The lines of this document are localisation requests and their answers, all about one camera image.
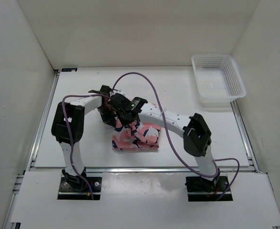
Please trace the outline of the pink shark print shorts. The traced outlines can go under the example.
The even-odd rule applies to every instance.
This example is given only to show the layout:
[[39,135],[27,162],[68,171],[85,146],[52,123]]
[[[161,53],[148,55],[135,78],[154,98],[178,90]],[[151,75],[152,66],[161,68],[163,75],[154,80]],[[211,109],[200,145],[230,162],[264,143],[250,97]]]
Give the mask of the pink shark print shorts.
[[122,125],[116,118],[112,134],[112,149],[117,151],[146,151],[159,148],[161,127],[141,121]]

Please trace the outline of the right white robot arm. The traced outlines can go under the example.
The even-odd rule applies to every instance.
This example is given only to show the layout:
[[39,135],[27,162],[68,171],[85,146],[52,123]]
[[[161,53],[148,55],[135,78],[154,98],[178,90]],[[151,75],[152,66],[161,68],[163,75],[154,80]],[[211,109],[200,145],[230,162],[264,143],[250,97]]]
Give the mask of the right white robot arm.
[[[175,156],[187,169],[202,177],[202,187],[212,191],[218,186],[219,169],[211,153],[211,131],[202,115],[197,113],[193,116],[176,114],[162,109],[159,100],[155,105],[140,97],[129,100],[122,94],[114,94],[108,105],[114,110],[123,125],[130,124],[136,119],[164,128]],[[195,158],[198,171],[189,166],[175,150],[169,132],[173,132],[183,139],[183,149]]]

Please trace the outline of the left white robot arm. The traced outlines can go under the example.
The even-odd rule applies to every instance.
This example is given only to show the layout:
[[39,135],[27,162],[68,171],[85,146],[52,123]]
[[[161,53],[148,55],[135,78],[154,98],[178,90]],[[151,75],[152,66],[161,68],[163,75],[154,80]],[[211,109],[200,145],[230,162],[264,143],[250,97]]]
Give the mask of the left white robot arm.
[[62,174],[66,182],[77,191],[82,191],[87,186],[79,145],[84,133],[85,115],[97,109],[102,121],[114,127],[116,115],[107,105],[113,92],[109,86],[102,85],[100,90],[90,90],[86,95],[68,95],[57,105],[51,134],[63,152],[65,169]]

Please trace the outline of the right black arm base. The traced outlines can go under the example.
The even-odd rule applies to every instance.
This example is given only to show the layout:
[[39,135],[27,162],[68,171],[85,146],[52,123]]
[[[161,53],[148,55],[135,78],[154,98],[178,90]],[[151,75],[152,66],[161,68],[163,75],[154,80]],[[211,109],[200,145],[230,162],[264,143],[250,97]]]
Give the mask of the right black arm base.
[[188,202],[233,201],[227,176],[218,175],[214,180],[199,176],[186,177]]

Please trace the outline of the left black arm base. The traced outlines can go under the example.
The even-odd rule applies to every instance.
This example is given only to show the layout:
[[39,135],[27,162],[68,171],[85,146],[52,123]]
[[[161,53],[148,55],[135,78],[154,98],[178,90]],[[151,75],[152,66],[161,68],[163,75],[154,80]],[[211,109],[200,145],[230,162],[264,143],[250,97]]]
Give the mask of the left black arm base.
[[87,182],[79,176],[70,176],[63,169],[57,199],[100,200],[102,177],[88,177],[84,171],[81,175],[86,178]]

